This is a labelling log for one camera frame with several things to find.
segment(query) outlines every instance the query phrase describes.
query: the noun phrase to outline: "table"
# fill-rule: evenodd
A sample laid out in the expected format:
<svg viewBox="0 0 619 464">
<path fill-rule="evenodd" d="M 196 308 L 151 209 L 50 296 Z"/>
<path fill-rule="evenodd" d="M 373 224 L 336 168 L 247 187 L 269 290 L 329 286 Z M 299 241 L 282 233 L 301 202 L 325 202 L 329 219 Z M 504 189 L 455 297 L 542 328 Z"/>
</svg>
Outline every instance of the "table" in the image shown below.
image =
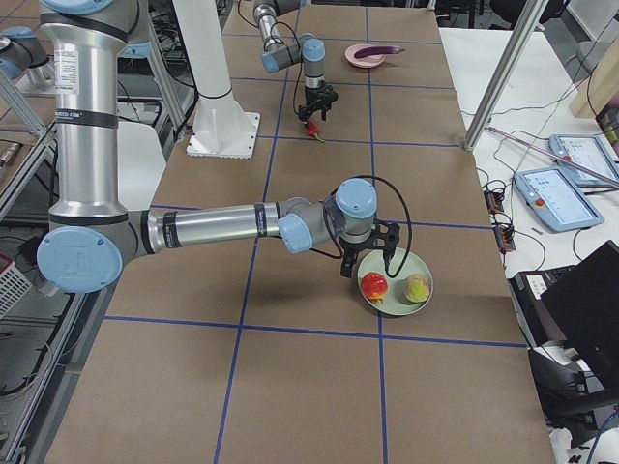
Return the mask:
<svg viewBox="0 0 619 464">
<path fill-rule="evenodd" d="M 433 13 L 310 6 L 281 20 L 325 41 L 339 92 L 320 124 L 327 142 L 308 140 L 292 112 L 296 70 L 266 75 L 261 40 L 233 14 L 234 95 L 261 113 L 253 158 L 188 158 L 186 140 L 154 207 L 318 200 L 355 174 L 388 178 L 411 209 L 432 300 L 383 317 L 339 263 L 277 240 L 135 261 L 89 361 L 72 366 L 80 379 L 46 462 L 554 462 L 475 161 L 457 145 Z M 407 51 L 350 68 L 343 51 L 369 41 Z M 378 193 L 379 216 L 403 220 Z"/>
<path fill-rule="evenodd" d="M 463 29 L 441 29 L 440 33 L 460 107 L 462 111 L 474 113 L 511 33 Z M 502 131 L 528 131 L 533 135 L 539 133 L 541 137 L 549 137 L 554 133 L 599 133 L 600 128 L 595 121 L 577 119 L 572 115 L 569 106 L 575 97 L 575 92 L 569 93 L 559 103 L 539 108 L 559 100 L 566 91 L 573 89 L 574 85 L 544 34 L 536 32 L 516 65 L 494 111 L 504 112 L 510 108 L 520 107 L 536 109 L 495 114 L 491 124 Z M 463 117 L 465 125 L 472 120 L 472 117 L 465 113 Z M 530 135 L 524 133 L 515 135 L 533 141 Z M 485 170 L 491 179 L 501 179 L 509 183 L 512 172 L 492 157 L 500 142 L 500 137 L 485 132 L 473 153 L 477 165 Z M 547 148 L 547 142 L 543 140 L 537 141 L 536 144 Z M 517 167 L 522 161 L 518 171 L 552 165 L 551 159 L 544 155 L 529 152 L 523 159 L 524 153 L 525 149 L 521 146 L 506 141 L 502 144 L 497 157 L 511 167 Z M 482 184 L 486 182 L 483 174 L 480 174 L 480 179 Z M 516 230 L 532 235 L 544 244 L 546 252 L 544 267 L 576 264 L 578 257 L 572 250 L 576 231 L 561 234 L 549 232 L 538 222 L 518 195 L 514 197 L 513 202 L 511 196 L 512 192 L 508 189 L 506 198 L 508 214 L 514 219 Z M 602 213 L 605 221 L 599 226 L 578 233 L 575 250 L 580 257 L 587 256 L 606 240 L 619 243 L 619 192 L 590 196 L 589 199 Z M 527 237 L 516 235 L 516 251 L 508 253 L 506 258 L 506 276 L 512 277 L 517 272 L 536 269 L 542 262 L 542 257 L 543 251 L 538 244 Z"/>
</svg>

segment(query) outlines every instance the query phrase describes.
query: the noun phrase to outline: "yellow fruit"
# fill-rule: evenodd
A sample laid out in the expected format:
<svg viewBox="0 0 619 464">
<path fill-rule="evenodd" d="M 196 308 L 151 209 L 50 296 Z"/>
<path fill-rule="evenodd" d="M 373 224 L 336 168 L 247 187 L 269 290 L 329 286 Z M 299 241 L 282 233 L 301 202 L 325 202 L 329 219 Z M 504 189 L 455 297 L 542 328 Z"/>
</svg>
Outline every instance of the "yellow fruit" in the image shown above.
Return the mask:
<svg viewBox="0 0 619 464">
<path fill-rule="evenodd" d="M 411 303 L 422 303 L 429 298 L 429 282 L 423 274 L 412 274 L 406 278 L 404 296 Z"/>
</svg>

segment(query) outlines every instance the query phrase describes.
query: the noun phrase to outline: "purple eggplant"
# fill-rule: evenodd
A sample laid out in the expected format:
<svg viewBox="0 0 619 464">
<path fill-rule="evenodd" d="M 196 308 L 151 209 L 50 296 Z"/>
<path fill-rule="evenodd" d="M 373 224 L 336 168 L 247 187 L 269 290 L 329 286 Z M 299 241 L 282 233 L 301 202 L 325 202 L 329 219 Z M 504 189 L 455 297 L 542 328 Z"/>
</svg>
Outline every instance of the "purple eggplant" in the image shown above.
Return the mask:
<svg viewBox="0 0 619 464">
<path fill-rule="evenodd" d="M 396 55 L 406 51 L 404 48 L 394 45 L 387 46 L 369 46 L 368 48 L 362 48 L 355 53 L 355 58 L 367 58 L 374 55 Z"/>
</svg>

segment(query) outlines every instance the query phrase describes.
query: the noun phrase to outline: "toy fruit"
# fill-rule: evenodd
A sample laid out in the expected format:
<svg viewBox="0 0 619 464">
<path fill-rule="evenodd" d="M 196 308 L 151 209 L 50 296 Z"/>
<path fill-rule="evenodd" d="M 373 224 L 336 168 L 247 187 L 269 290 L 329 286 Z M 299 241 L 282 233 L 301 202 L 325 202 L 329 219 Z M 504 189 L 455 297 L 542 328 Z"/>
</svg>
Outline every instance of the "toy fruit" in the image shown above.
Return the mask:
<svg viewBox="0 0 619 464">
<path fill-rule="evenodd" d="M 411 274 L 406 278 L 404 296 L 411 303 L 422 303 L 429 298 L 429 282 L 423 274 Z"/>
<path fill-rule="evenodd" d="M 367 273 L 361 279 L 361 293 L 368 300 L 376 303 L 383 303 L 383 297 L 389 290 L 389 284 L 385 276 L 379 273 Z"/>
</svg>

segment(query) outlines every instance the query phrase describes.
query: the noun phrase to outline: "green plate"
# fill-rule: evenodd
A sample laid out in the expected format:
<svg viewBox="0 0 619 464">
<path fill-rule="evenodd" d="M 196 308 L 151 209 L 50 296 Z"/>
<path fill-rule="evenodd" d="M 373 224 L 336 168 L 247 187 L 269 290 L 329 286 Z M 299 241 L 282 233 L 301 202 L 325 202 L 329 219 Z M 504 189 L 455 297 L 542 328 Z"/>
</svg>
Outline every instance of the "green plate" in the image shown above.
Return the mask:
<svg viewBox="0 0 619 464">
<path fill-rule="evenodd" d="M 405 249 L 396 248 L 396 254 L 394 258 L 391 260 L 391 265 L 389 270 L 391 273 L 394 273 L 398 267 L 399 263 L 401 263 L 402 257 L 406 252 Z M 369 255 L 367 255 L 364 260 L 359 265 L 359 269 L 357 271 L 357 283 L 359 284 L 359 288 L 361 291 L 361 279 L 367 273 L 380 273 L 387 279 L 389 283 L 389 290 L 387 294 L 383 297 L 382 303 L 378 303 L 373 300 L 368 300 L 365 296 L 366 301 L 375 307 L 377 310 L 384 312 L 385 314 L 391 314 L 394 316 L 406 316 L 408 314 L 412 314 L 424 308 L 429 302 L 430 298 L 432 298 L 432 293 L 434 291 L 434 281 L 432 280 L 432 274 L 427 268 L 426 263 L 416 254 L 408 253 L 408 258 L 406 258 L 406 263 L 404 267 L 400 271 L 397 278 L 389 278 L 385 274 L 385 263 L 383 262 L 383 252 L 380 249 L 376 249 Z M 404 296 L 404 286 L 406 284 L 406 278 L 411 274 L 422 274 L 426 276 L 427 281 L 429 282 L 429 297 L 422 303 L 411 303 Z"/>
</svg>

